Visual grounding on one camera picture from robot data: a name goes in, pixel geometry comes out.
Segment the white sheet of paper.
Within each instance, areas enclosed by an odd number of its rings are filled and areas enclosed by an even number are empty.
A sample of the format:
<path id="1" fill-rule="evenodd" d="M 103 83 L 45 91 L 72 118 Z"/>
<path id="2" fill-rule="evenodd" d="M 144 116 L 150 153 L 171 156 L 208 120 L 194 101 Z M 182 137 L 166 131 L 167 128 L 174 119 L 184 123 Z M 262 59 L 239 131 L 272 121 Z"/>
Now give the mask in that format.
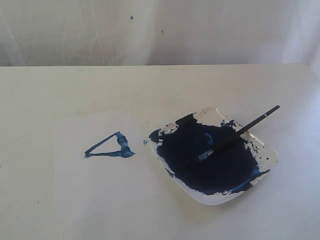
<path id="1" fill-rule="evenodd" d="M 66 119 L 54 130 L 55 210 L 67 223 L 163 192 L 162 165 L 124 110 Z"/>

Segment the black paintbrush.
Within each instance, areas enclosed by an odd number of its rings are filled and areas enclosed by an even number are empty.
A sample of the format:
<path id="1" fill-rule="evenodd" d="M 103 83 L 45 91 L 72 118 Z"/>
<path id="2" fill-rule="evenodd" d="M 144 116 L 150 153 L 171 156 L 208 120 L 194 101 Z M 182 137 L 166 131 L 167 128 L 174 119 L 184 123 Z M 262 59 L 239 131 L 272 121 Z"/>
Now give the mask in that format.
<path id="1" fill-rule="evenodd" d="M 270 109 L 269 111 L 267 111 L 266 113 L 264 113 L 263 115 L 259 116 L 258 118 L 256 118 L 255 120 L 253 120 L 252 122 L 248 123 L 247 125 L 245 125 L 244 127 L 242 127 L 240 130 L 238 130 L 237 132 L 235 132 L 233 135 L 230 135 L 228 138 L 223 139 L 222 141 L 220 141 L 218 144 L 215 144 L 211 149 L 209 149 L 206 152 L 203 152 L 202 154 L 198 155 L 196 157 L 195 160 L 189 161 L 186 163 L 186 166 L 188 168 L 195 168 L 196 166 L 201 165 L 203 162 L 205 162 L 211 155 L 223 150 L 224 148 L 226 148 L 228 145 L 230 145 L 231 143 L 233 143 L 234 141 L 238 140 L 238 138 L 240 138 L 240 136 L 242 134 L 244 134 L 245 132 L 247 132 L 249 129 L 253 128 L 255 125 L 257 125 L 258 123 L 260 123 L 261 121 L 263 121 L 265 118 L 267 118 L 269 115 L 271 115 L 272 113 L 274 113 L 275 111 L 277 111 L 280 108 L 279 105 L 276 105 L 275 107 L 273 107 L 272 109 Z"/>

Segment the white plate with blue paint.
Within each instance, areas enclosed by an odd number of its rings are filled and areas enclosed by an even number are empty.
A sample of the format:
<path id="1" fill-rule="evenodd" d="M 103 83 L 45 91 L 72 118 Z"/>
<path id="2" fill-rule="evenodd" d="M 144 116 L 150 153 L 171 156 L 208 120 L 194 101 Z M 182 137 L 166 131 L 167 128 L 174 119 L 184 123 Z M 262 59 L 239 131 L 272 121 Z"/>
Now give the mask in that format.
<path id="1" fill-rule="evenodd" d="M 225 203 L 251 189 L 278 161 L 277 152 L 249 131 L 197 164 L 197 158 L 242 128 L 206 107 L 155 129 L 147 143 L 168 174 L 204 205 Z"/>

